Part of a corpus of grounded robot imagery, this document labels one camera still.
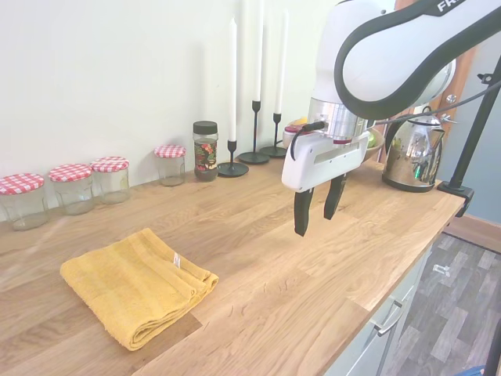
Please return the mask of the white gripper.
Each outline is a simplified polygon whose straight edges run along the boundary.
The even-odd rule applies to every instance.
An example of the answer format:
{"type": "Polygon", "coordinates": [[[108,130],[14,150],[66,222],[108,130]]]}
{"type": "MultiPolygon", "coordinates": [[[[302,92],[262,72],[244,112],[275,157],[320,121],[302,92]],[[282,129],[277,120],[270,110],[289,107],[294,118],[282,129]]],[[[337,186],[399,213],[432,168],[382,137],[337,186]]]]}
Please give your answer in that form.
{"type": "Polygon", "coordinates": [[[294,232],[304,236],[308,229],[312,188],[330,181],[324,204],[324,218],[331,220],[337,210],[346,183],[346,173],[364,160],[369,142],[365,131],[350,143],[338,144],[320,132],[299,136],[291,144],[283,165],[282,183],[293,190],[294,232]]]}

